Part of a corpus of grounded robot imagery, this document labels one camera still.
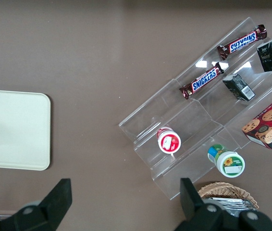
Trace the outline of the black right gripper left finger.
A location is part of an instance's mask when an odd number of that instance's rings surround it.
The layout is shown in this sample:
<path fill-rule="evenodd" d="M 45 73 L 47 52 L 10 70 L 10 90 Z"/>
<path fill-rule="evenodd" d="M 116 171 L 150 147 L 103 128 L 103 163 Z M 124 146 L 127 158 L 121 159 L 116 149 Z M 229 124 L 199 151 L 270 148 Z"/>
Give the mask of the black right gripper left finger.
<path fill-rule="evenodd" d="M 38 205 L 0 220 L 0 231 L 55 231 L 72 204 L 70 179 L 61 179 Z"/>

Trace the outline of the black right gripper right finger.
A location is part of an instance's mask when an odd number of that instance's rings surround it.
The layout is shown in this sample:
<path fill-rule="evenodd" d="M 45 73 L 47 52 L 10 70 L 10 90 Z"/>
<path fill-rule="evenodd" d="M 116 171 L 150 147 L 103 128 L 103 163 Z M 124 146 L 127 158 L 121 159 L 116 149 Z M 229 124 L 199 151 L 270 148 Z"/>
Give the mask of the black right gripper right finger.
<path fill-rule="evenodd" d="M 185 220 L 177 231 L 272 231 L 272 220 L 262 212 L 245 210 L 235 217 L 204 203 L 189 178 L 180 179 L 180 202 Z"/>

